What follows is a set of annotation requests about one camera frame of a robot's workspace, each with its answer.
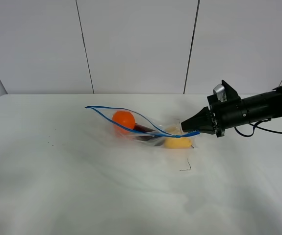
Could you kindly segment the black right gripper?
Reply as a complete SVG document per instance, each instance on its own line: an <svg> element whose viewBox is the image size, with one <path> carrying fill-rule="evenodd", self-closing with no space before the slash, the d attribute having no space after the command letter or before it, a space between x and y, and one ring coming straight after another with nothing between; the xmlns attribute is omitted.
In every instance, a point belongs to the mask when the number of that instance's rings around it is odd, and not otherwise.
<svg viewBox="0 0 282 235"><path fill-rule="evenodd" d="M182 130L197 130L200 133L222 137L225 130L243 124L247 112L237 91L222 80L227 101L221 102L216 95L207 97L209 108L203 107L197 114L181 123Z"/></svg>

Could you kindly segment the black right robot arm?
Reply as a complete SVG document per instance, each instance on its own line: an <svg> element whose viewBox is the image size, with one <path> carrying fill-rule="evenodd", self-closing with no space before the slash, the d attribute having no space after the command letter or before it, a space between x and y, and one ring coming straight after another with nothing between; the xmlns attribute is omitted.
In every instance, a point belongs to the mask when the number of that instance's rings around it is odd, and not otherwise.
<svg viewBox="0 0 282 235"><path fill-rule="evenodd" d="M207 100L208 107L181 123L184 132L199 131L222 137L227 129L245 124L258 126L264 121L282 117L282 86L242 99L222 80Z"/></svg>

